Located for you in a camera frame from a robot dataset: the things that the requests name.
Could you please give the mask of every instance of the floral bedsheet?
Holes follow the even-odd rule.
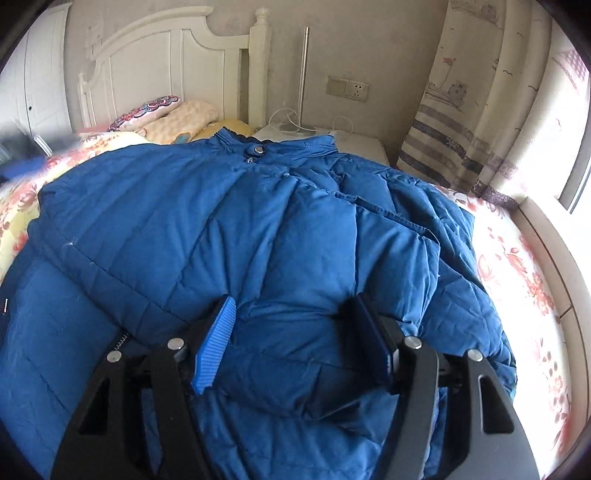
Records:
[[[478,276],[501,317],[517,361],[514,407],[544,478],[566,453],[571,407],[569,360],[552,295],[506,209],[437,188],[476,218],[472,243]]]
[[[48,159],[43,170],[0,187],[0,283],[27,243],[27,226],[39,217],[41,188],[75,166],[101,153],[149,143],[133,132],[111,132],[80,139],[80,148]]]

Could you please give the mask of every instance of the black metal bracket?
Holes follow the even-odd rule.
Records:
[[[195,354],[227,297],[184,338],[129,358],[110,352],[92,375],[66,429],[51,480],[157,480],[145,441],[141,391],[151,388],[164,467],[172,480],[213,480],[187,408]]]
[[[170,480],[213,480],[206,450],[187,408],[194,357],[209,320],[147,356],[109,353],[93,374],[67,427],[51,480],[158,480],[150,469],[141,391],[151,388]],[[405,336],[368,297],[353,299],[353,317],[375,381],[399,400],[373,479],[420,480],[439,388],[448,412],[439,472],[442,480],[538,480],[525,432],[490,363],[478,350],[443,355]]]
[[[378,314],[366,295],[355,297],[353,304],[376,381],[400,395],[372,478],[423,478],[433,408],[439,387],[447,387],[443,457],[434,479],[539,479],[519,418],[482,353],[438,353],[426,342],[404,336],[398,322]]]

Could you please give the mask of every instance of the white wardrobe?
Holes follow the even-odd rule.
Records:
[[[71,132],[64,85],[64,34],[71,4],[41,14],[0,73],[0,124],[51,138]]]

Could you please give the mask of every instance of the yellow pillow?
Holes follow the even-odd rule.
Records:
[[[195,140],[201,140],[202,138],[210,138],[224,127],[226,127],[228,130],[232,130],[236,134],[244,135],[245,137],[251,137],[255,134],[255,131],[246,123],[231,118],[209,124],[207,128],[204,128],[197,135],[195,135],[191,139],[191,142],[194,142]]]
[[[217,120],[217,109],[202,100],[188,100],[177,109],[136,133],[160,145],[187,143],[210,122]]]

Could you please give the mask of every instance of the window sill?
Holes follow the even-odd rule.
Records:
[[[513,220],[538,258],[564,332],[572,385],[568,448],[591,414],[591,235],[547,196],[528,198]]]

